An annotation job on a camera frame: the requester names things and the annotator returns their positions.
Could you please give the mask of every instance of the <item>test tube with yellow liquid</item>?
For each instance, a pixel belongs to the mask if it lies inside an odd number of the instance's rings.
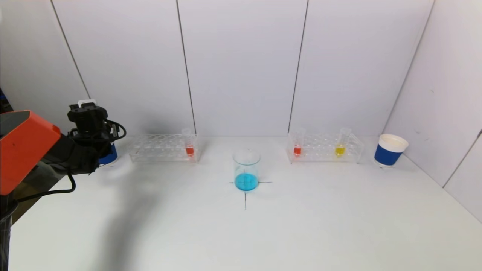
[[[338,158],[343,157],[345,150],[347,148],[348,140],[350,139],[351,129],[341,128],[340,135],[338,136],[338,141],[335,146],[335,155]]]

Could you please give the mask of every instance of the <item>blue liquid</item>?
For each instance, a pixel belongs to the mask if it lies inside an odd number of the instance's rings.
[[[253,174],[241,173],[236,176],[234,184],[243,191],[251,191],[258,186],[258,178]]]

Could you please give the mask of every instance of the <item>test tube rack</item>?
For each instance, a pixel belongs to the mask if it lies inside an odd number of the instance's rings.
[[[286,152],[291,163],[294,162],[349,162],[358,163],[364,144],[354,135],[349,135],[345,153],[338,157],[335,148],[339,134],[306,134],[301,146],[301,154],[295,155],[293,134],[288,134]]]
[[[197,162],[200,157],[198,138],[192,135],[194,154],[186,152],[184,135],[137,135],[129,147],[132,162]]]

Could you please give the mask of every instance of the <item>black cable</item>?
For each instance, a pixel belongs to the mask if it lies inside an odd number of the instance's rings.
[[[72,177],[72,173],[70,172],[70,170],[67,171],[67,176],[68,176],[68,179],[70,180],[70,183],[72,184],[72,188],[71,188],[71,189],[53,190],[53,191],[42,192],[42,193],[38,193],[38,194],[33,194],[33,195],[30,195],[30,196],[27,196],[27,197],[25,197],[25,198],[18,199],[17,201],[18,201],[19,203],[21,203],[21,202],[24,202],[24,201],[32,200],[32,199],[39,198],[39,197],[43,197],[43,196],[47,196],[47,195],[71,193],[71,192],[73,192],[73,191],[75,190],[75,188],[76,188],[75,180],[74,180],[74,177]]]
[[[107,122],[110,122],[112,124],[115,124],[117,125],[120,129],[122,129],[123,133],[121,136],[116,136],[116,137],[110,137],[110,138],[98,138],[98,139],[94,139],[93,136],[91,136],[91,138],[75,138],[74,140],[75,141],[87,141],[87,142],[111,142],[111,141],[114,141],[114,140],[118,140],[118,139],[121,139],[123,137],[126,136],[127,134],[127,131],[125,130],[124,126],[120,125],[119,123],[115,122],[115,121],[110,121],[110,120],[107,120]]]
[[[123,134],[122,134],[121,136],[115,137],[114,140],[121,139],[121,138],[123,138],[123,137],[127,134],[127,131],[125,130],[124,126],[120,125],[119,123],[117,123],[117,122],[115,122],[115,121],[109,121],[109,120],[107,120],[107,121],[110,122],[110,123],[113,123],[113,124],[117,125],[117,126],[118,126],[120,129],[122,129],[122,131],[123,131]]]

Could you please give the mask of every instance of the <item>black line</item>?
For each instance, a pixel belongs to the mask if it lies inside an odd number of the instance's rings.
[[[57,22],[59,23],[60,26],[60,31],[62,31],[62,36],[64,36],[65,43],[67,44],[68,51],[70,52],[70,56],[72,57],[72,60],[74,61],[75,68],[77,69],[77,72],[79,73],[80,76],[80,81],[82,81],[82,85],[84,86],[85,92],[87,93],[87,96],[89,99],[91,99],[89,91],[87,90],[87,87],[85,86],[84,78],[82,78],[82,75],[80,74],[79,66],[77,66],[77,62],[75,61],[74,54],[72,53],[72,50],[70,49],[70,45],[68,44],[67,37],[65,36],[64,28],[62,27],[62,24],[60,24],[59,20],[59,15],[57,14],[57,10],[55,9],[54,6],[54,0],[50,0],[50,4],[52,5],[52,8],[54,9],[55,17],[57,18]]]
[[[298,56],[298,66],[296,67],[295,89],[293,89],[293,99],[291,101],[290,122],[288,123],[288,133],[290,132],[291,116],[293,115],[293,105],[295,104],[296,83],[298,82],[298,71],[300,70],[301,48],[303,48],[303,37],[305,36],[306,16],[308,14],[309,0],[306,0],[305,21],[303,23],[303,33],[301,34],[300,54]]]
[[[460,161],[460,163],[458,163],[457,167],[455,168],[455,170],[452,172],[452,174],[450,174],[450,177],[447,179],[447,181],[442,185],[442,188],[445,188],[445,186],[450,182],[450,179],[454,176],[455,172],[457,171],[457,169],[460,167],[460,165],[464,162],[465,158],[467,157],[467,155],[469,154],[469,152],[472,150],[472,148],[474,147],[475,143],[477,143],[477,140],[479,138],[480,135],[478,135],[474,142],[472,143],[472,145],[470,146],[470,148],[467,150],[467,152],[465,153],[464,155],[464,158],[462,158],[462,160]]]
[[[390,118],[393,114],[393,111],[395,109],[395,105],[397,104],[398,99],[400,98],[400,95],[402,94],[402,90],[403,90],[403,87],[405,86],[405,82],[407,82],[408,74],[410,73],[410,70],[412,69],[412,65],[414,64],[414,59],[417,57],[418,49],[420,48],[420,44],[422,43],[422,39],[423,39],[423,36],[425,34],[425,29],[427,29],[428,21],[430,20],[430,17],[432,16],[432,10],[433,10],[434,5],[435,5],[435,1],[432,2],[432,7],[430,7],[430,12],[428,13],[427,20],[425,21],[425,25],[423,27],[422,35],[420,35],[420,39],[418,40],[418,44],[417,44],[417,47],[415,49],[414,56],[412,57],[412,61],[410,62],[410,65],[408,66],[408,70],[407,70],[407,73],[405,74],[405,78],[403,79],[402,85],[401,85],[400,89],[398,90],[397,98],[395,98],[395,102],[393,103],[390,114],[388,115],[387,122],[385,123],[385,126],[383,126],[383,130],[382,130],[383,133],[385,132],[385,129],[388,126],[388,122],[390,121]]]
[[[179,30],[181,31],[181,43],[182,43],[182,52],[184,54],[184,65],[186,66],[187,88],[189,89],[189,100],[191,101],[192,122],[194,123],[194,133],[197,134],[197,132],[196,132],[196,120],[194,119],[194,107],[192,106],[191,84],[189,82],[189,73],[187,71],[186,50],[184,49],[184,37],[183,37],[183,34],[182,34],[181,13],[179,13],[179,2],[178,2],[178,0],[176,0],[176,7],[177,7],[177,18],[179,19]]]

